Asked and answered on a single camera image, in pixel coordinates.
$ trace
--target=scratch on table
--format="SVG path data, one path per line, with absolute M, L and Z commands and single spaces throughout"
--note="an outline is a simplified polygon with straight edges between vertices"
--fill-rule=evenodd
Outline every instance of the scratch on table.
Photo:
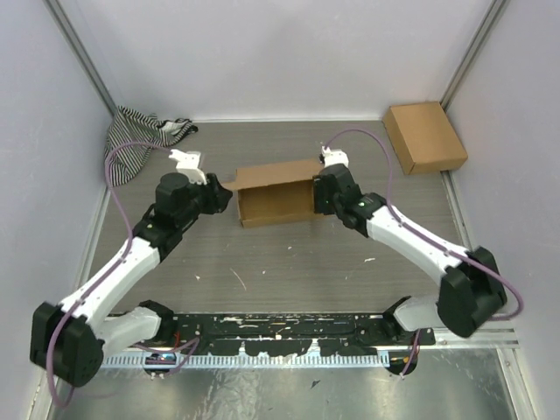
M 236 277 L 239 279 L 239 281 L 241 282 L 241 285 L 243 286 L 243 289 L 245 289 L 245 291 L 247 291 L 247 287 L 245 287 L 245 283 L 242 281 L 242 278 L 239 277 L 239 274 L 237 274 L 237 273 L 235 272 L 235 270 L 232 269 L 231 267 L 229 268 L 229 270 L 230 270 L 232 273 L 235 274 L 235 276 L 236 276 Z

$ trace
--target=wood grain surface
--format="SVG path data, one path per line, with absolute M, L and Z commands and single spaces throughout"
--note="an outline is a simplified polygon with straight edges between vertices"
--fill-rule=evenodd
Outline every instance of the wood grain surface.
M 219 122 L 199 124 L 199 133 L 178 148 L 204 152 L 205 171 L 226 182 L 238 167 L 316 158 L 323 142 L 349 127 L 372 130 L 389 144 L 381 122 Z M 385 195 L 388 168 L 373 140 L 352 133 L 335 146 L 348 154 L 363 192 Z M 435 234 L 459 242 L 440 175 L 404 176 L 392 150 L 391 158 L 395 206 Z M 173 170 L 171 160 L 154 152 L 140 174 L 118 188 L 133 225 L 154 200 L 159 178 Z M 97 271 L 125 237 L 111 201 L 92 269 Z M 201 216 L 115 310 L 152 299 L 176 312 L 377 312 L 403 296 L 435 291 L 418 267 L 344 228 L 334 216 L 243 228 L 234 196 L 225 213 Z

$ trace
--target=scratched metal surface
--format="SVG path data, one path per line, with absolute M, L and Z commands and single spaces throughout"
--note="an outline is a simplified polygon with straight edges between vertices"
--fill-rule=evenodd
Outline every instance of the scratched metal surface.
M 93 398 L 116 393 L 110 398 Z M 425 350 L 401 381 L 384 368 L 188 370 L 151 381 L 107 369 L 50 420 L 507 420 L 494 350 Z
M 344 128 L 371 129 L 388 141 L 380 122 L 236 122 L 200 124 L 179 148 L 203 151 L 204 168 L 232 180 L 235 168 L 315 158 L 320 145 Z M 360 134 L 338 145 L 350 157 L 362 191 L 385 194 L 387 165 L 378 146 Z M 395 165 L 393 201 L 436 234 L 457 242 L 439 174 L 409 176 Z M 119 188 L 133 224 L 153 201 L 172 161 L 154 152 L 128 185 Z M 122 245 L 123 222 L 111 202 L 96 250 L 98 270 Z M 335 217 L 244 229 L 234 201 L 224 214 L 202 216 L 183 242 L 143 278 L 117 311 L 153 299 L 177 312 L 382 311 L 397 299 L 435 291 L 419 268 L 382 244 L 345 229 Z

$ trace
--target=cardboard box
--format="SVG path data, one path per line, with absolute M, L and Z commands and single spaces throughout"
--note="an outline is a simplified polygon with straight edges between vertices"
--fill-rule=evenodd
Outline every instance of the cardboard box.
M 405 174 L 458 169 L 467 159 L 439 102 L 391 107 L 383 123 Z
M 235 181 L 224 187 L 237 191 L 245 228 L 305 221 L 320 217 L 314 213 L 313 177 L 322 169 L 316 160 L 239 168 Z

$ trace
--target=black and white striped fabric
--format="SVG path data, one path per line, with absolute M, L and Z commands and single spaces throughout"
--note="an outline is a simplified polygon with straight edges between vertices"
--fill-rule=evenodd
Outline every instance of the black and white striped fabric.
M 158 120 L 157 116 L 143 115 L 134 109 L 119 107 L 108 128 L 105 158 L 118 145 L 129 142 L 147 142 L 171 147 L 198 127 L 186 118 Z M 109 162 L 109 175 L 113 186 L 121 186 L 133 179 L 146 165 L 151 148 L 136 146 L 120 149 Z

